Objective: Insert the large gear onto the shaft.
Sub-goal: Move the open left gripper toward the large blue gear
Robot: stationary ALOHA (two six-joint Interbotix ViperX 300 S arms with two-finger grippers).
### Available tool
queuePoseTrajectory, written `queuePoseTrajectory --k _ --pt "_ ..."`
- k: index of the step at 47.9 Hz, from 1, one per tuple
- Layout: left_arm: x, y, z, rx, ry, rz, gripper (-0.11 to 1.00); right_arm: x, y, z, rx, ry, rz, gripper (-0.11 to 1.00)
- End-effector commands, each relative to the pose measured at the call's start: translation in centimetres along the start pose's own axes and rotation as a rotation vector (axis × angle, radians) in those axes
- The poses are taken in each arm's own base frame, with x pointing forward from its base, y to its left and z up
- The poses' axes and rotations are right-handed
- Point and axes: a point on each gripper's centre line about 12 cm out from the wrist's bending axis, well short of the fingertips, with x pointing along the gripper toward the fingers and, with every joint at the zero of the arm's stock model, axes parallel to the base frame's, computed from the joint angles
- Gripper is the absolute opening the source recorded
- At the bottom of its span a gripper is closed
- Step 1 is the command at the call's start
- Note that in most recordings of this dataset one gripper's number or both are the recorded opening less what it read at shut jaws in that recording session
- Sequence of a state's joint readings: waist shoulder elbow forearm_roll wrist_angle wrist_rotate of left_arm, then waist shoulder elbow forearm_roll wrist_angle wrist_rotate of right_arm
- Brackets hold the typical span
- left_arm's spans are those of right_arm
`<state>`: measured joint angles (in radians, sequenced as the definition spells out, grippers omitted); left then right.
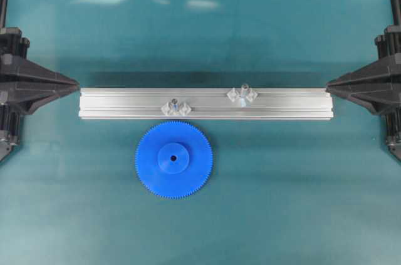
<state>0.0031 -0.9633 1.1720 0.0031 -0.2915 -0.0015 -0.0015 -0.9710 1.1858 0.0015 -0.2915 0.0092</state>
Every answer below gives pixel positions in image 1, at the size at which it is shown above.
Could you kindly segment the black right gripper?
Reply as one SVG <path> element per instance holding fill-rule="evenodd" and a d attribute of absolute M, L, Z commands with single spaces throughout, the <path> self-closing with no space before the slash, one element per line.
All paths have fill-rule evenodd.
<path fill-rule="evenodd" d="M 373 115 L 385 115 L 386 145 L 400 161 L 400 85 L 384 83 L 400 77 L 400 25 L 390 25 L 375 38 L 378 60 L 344 74 L 326 85 L 326 91 L 366 108 Z"/>

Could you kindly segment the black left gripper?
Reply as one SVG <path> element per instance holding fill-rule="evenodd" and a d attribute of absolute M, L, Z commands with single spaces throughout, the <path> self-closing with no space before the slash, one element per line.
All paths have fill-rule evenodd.
<path fill-rule="evenodd" d="M 78 91 L 80 86 L 74 79 L 25 59 L 29 46 L 19 28 L 1 28 L 1 81 L 56 85 L 1 85 L 2 162 L 19 145 L 20 114 L 32 115 L 43 105 Z"/>

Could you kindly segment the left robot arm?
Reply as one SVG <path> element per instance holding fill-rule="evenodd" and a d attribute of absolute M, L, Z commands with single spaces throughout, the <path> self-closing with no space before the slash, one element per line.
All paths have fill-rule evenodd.
<path fill-rule="evenodd" d="M 1 161 L 19 145 L 23 117 L 80 89 L 79 83 L 27 59 L 30 46 L 17 27 L 6 27 L 1 0 Z"/>

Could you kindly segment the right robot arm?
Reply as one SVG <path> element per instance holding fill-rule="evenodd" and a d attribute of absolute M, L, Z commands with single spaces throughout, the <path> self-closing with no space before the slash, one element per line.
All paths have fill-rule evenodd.
<path fill-rule="evenodd" d="M 378 60 L 326 84 L 326 91 L 384 117 L 385 143 L 400 159 L 400 0 L 390 0 L 393 24 L 375 38 Z"/>

